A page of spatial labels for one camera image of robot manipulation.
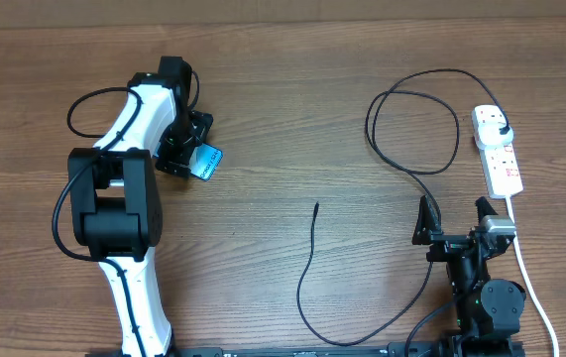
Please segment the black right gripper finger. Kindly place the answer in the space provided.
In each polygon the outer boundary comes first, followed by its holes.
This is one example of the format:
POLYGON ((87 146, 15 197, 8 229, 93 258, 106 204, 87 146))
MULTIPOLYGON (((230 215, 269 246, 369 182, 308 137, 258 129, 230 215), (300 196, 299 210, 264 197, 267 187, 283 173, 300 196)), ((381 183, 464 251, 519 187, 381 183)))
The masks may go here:
POLYGON ((490 205, 488 200, 481 196, 475 201, 475 206, 477 208, 478 220, 482 221, 486 216, 497 215, 497 212, 490 205))
POLYGON ((417 221, 415 223, 411 243, 413 245, 430 245, 442 236, 442 229, 430 199, 423 195, 419 201, 417 221))

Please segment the blue Galaxy smartphone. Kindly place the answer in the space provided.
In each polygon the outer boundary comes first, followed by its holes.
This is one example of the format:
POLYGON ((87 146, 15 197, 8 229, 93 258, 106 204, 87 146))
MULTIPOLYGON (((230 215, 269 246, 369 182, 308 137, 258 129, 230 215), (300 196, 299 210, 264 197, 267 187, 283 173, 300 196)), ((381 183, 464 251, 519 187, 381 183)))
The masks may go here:
POLYGON ((222 158, 221 150, 208 144, 202 144, 194 149, 190 158, 190 173, 198 179, 208 181, 212 178, 222 158))

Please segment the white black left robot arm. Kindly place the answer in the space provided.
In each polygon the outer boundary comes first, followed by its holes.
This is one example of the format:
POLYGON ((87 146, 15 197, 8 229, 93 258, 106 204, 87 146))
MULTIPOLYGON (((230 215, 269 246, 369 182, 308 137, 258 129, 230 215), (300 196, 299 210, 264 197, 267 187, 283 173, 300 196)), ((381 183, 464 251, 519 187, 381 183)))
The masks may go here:
POLYGON ((118 356, 178 353, 156 272, 164 223, 156 174, 208 181, 223 158, 207 142, 212 115, 195 108, 199 85, 183 58, 162 57, 157 71, 137 72, 122 86, 127 100, 111 128, 67 159, 53 237, 68 257, 80 257, 58 232, 68 201, 75 239, 88 250, 82 258, 97 263, 110 285, 122 329, 118 356))

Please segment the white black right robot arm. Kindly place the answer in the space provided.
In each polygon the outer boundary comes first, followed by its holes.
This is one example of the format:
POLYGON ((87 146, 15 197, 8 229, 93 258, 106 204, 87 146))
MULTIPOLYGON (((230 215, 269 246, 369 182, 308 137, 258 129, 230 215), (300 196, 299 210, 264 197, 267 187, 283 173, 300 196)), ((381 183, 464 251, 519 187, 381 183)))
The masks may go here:
POLYGON ((426 260, 444 263, 452 299, 430 312, 411 331, 403 350, 421 356, 522 356, 521 343, 511 337, 520 331, 526 291, 518 283, 493 279, 487 261, 504 254, 515 240, 515 224, 499 215, 481 197, 476 200, 478 224, 464 235, 447 235, 430 199, 420 199, 412 243, 428 248, 426 260), (453 307, 455 331, 414 347, 417 331, 432 318, 453 307))

